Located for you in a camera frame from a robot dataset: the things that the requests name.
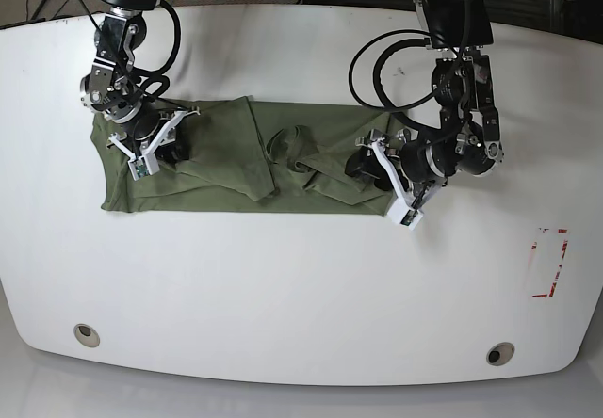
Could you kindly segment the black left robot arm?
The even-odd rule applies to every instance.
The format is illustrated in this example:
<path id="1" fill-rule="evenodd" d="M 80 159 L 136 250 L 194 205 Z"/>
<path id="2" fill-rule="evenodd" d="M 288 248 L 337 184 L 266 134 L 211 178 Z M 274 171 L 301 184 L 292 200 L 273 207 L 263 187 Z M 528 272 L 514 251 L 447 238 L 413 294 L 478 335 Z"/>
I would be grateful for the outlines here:
<path id="1" fill-rule="evenodd" d="M 400 29 L 372 69 L 377 109 L 401 124 L 394 135 L 372 129 L 355 144 L 347 161 L 351 178 L 393 194 L 386 216 L 413 229 L 425 203 L 462 171 L 490 173 L 504 158 L 490 59 L 493 44 L 484 0 L 414 0 L 420 29 Z M 396 53 L 410 48 L 442 52 L 431 77 L 431 92 L 406 105 L 387 96 L 382 71 Z"/>

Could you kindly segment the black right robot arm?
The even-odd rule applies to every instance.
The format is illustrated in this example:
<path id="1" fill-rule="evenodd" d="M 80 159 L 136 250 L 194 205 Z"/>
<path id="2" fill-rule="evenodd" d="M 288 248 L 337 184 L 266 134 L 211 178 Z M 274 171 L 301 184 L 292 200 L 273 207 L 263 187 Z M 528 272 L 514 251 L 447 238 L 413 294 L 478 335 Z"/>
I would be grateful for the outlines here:
<path id="1" fill-rule="evenodd" d="M 200 112 L 163 96 L 171 84 L 167 73 L 181 46 L 181 22 L 166 0 L 101 1 L 109 10 L 94 24 L 95 58 L 80 84 L 81 101 L 119 127 L 106 145 L 126 156 L 133 179 L 140 180 L 157 174 L 162 163 L 174 165 L 188 158 L 179 126 Z M 156 8 L 165 9 L 171 17 L 173 45 L 165 63 L 149 71 L 136 67 L 135 51 L 147 36 L 143 14 Z"/>

